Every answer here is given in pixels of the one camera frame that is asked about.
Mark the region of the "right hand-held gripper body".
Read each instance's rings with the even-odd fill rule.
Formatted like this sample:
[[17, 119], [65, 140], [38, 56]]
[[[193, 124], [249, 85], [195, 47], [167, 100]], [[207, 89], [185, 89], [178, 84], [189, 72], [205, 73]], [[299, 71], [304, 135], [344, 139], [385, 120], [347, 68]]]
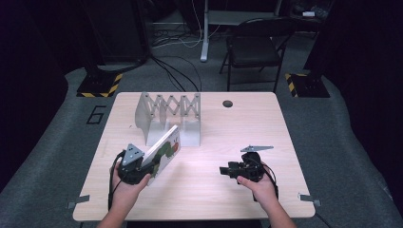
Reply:
[[[273, 149], [273, 146], [248, 145], [241, 150], [241, 159], [243, 161], [243, 166], [241, 168], [245, 171], [243, 174], [245, 178], [254, 182], [259, 182], [263, 178], [265, 170], [263, 168], [263, 162], [261, 161], [259, 151], [268, 149]], [[269, 169], [269, 177], [271, 181], [274, 182], [275, 178], [271, 175], [272, 169], [270, 167]]]

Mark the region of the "dark cabinet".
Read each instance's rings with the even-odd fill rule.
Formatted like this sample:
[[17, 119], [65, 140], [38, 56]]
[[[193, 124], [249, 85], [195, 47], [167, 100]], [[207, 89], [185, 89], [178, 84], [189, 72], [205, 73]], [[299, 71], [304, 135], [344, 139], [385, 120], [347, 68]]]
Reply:
[[142, 65], [149, 55], [142, 0], [83, 0], [106, 64]]

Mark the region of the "person's right hand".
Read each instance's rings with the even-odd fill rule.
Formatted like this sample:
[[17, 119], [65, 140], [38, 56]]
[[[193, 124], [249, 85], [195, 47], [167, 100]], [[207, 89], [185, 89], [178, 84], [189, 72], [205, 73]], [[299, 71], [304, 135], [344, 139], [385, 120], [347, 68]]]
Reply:
[[278, 204], [275, 186], [269, 177], [269, 167], [264, 163], [263, 168], [265, 170], [265, 173], [263, 174], [263, 178], [259, 182], [248, 180], [247, 178], [242, 176], [237, 176], [237, 181], [238, 183], [252, 191], [253, 196], [261, 207], [273, 207], [275, 204]]

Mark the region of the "white caterpillar picture book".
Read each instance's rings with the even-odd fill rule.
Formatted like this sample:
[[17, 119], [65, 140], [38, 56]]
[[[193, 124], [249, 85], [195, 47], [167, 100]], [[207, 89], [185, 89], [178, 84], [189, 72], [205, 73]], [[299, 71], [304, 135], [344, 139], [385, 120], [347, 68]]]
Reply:
[[150, 185], [181, 150], [181, 135], [177, 125], [173, 125], [147, 152], [143, 164], [159, 162], [160, 168], [155, 178], [150, 178]]

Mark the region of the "black yellow striped stand base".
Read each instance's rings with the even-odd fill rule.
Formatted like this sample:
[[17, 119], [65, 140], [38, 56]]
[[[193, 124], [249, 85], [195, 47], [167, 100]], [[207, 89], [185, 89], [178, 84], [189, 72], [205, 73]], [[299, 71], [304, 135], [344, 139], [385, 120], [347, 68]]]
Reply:
[[103, 73], [100, 77], [87, 75], [79, 85], [76, 96], [86, 98], [112, 97], [118, 88], [123, 74]]
[[285, 79], [293, 97], [329, 98], [330, 94], [320, 78], [313, 79], [309, 74], [286, 73]]

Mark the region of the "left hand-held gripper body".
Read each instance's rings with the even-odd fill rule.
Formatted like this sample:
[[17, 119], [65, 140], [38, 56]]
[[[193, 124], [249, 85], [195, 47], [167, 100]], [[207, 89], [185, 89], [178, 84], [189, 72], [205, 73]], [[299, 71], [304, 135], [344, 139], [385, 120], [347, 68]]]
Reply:
[[146, 174], [153, 172], [153, 162], [143, 164], [144, 152], [130, 143], [118, 168], [119, 178], [128, 184], [138, 184]]

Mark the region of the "black folding chair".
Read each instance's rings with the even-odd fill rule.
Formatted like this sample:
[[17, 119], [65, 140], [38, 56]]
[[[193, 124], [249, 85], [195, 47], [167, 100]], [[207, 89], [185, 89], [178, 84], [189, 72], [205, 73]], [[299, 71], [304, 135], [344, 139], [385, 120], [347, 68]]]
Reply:
[[231, 85], [247, 83], [232, 81], [233, 68], [257, 68], [262, 72], [266, 67], [275, 67], [274, 79], [256, 79], [252, 84], [273, 83], [276, 91], [285, 50], [296, 29], [296, 22], [289, 17], [255, 18], [235, 26], [226, 38], [226, 54], [220, 69], [222, 72], [227, 67], [227, 90]]

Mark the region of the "grey metal expandable book rack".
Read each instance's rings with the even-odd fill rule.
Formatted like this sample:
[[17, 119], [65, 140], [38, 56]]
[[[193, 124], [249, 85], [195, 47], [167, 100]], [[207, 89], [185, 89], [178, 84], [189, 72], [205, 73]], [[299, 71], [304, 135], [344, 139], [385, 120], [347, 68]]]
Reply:
[[143, 92], [135, 124], [143, 131], [147, 146], [155, 144], [174, 124], [179, 127], [182, 146], [200, 146], [201, 94]]

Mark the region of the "grey metal table bracket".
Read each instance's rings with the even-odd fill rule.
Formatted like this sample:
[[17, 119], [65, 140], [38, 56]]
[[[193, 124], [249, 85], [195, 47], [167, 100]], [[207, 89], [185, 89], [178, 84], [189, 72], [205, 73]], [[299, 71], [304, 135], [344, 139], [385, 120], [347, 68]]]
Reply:
[[301, 201], [311, 202], [314, 206], [321, 206], [322, 205], [320, 199], [315, 199], [314, 197], [312, 197], [310, 195], [298, 193], [298, 198]]
[[90, 195], [80, 196], [73, 201], [69, 201], [67, 203], [67, 209], [73, 209], [77, 204], [89, 201]]

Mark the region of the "person's left hand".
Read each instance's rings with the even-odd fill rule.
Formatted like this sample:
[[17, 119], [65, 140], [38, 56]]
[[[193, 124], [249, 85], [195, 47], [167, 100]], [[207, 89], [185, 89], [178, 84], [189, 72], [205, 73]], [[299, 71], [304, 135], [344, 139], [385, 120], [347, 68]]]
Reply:
[[130, 211], [141, 191], [147, 186], [151, 176], [146, 174], [138, 184], [128, 184], [119, 177], [119, 167], [120, 163], [117, 162], [112, 176], [110, 211], [113, 209]]

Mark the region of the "white desk leg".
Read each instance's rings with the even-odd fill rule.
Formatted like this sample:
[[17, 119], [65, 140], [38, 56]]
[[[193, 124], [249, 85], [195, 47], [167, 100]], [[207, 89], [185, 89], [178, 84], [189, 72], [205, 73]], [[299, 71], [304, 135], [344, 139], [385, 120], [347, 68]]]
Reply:
[[203, 40], [201, 47], [201, 57], [202, 63], [208, 60], [208, 49], [209, 49], [209, 15], [208, 15], [208, 0], [204, 0], [204, 10], [203, 10]]

